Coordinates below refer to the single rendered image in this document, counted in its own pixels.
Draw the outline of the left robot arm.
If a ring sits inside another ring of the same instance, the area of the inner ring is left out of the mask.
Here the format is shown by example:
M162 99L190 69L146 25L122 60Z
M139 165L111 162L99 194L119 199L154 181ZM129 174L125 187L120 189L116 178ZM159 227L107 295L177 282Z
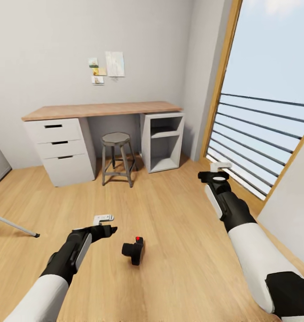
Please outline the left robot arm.
M90 245L109 238L118 227L102 225L113 215L94 217L93 226L73 229L61 249L53 253L47 268L4 322L56 322L68 288Z

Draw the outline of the camera tripod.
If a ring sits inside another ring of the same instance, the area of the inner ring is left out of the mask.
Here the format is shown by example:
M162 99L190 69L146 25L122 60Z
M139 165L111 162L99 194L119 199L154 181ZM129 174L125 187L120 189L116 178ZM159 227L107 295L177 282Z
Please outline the camera tripod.
M15 224L15 223L11 222L11 221L8 221L8 220L6 220L6 219L2 218L2 217L0 217L0 221L2 221L2 222L4 222L4 223L7 223L7 224L9 224L9 225L11 225L11 226L13 226L13 227L15 227L15 228L17 228L17 229L22 230L22 231L25 231L26 233L31 234L31 235L32 235L32 236L34 236L35 238L39 237L39 234L34 233L34 232L32 232L32 231L29 231L28 229L25 229L25 228L23 228L23 227L21 227L21 226L19 226L19 225Z

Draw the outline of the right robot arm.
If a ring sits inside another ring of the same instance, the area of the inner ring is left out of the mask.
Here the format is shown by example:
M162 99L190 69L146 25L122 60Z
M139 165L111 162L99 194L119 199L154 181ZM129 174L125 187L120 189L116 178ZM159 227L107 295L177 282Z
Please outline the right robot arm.
M230 162L211 162L210 172L198 179L232 242L250 293L268 314L282 322L304 322L304 276L280 252L255 219L248 205L232 192L228 173Z

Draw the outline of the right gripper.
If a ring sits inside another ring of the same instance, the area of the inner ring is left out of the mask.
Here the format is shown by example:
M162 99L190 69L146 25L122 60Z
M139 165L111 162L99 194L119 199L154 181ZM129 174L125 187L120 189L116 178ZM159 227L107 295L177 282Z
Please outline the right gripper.
M201 179L202 183L207 183L211 176L218 175L226 179L228 177L228 173L224 171L219 172L199 172L198 173L198 179Z

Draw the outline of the digital camera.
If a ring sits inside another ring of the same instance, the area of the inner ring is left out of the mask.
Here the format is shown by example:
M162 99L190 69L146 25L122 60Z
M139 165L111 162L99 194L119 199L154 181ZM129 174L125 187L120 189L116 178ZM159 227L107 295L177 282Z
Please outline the digital camera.
M134 243L134 244L124 243L123 244L122 254L130 255L133 265L140 265L142 248L143 248L143 238L136 237L136 243Z

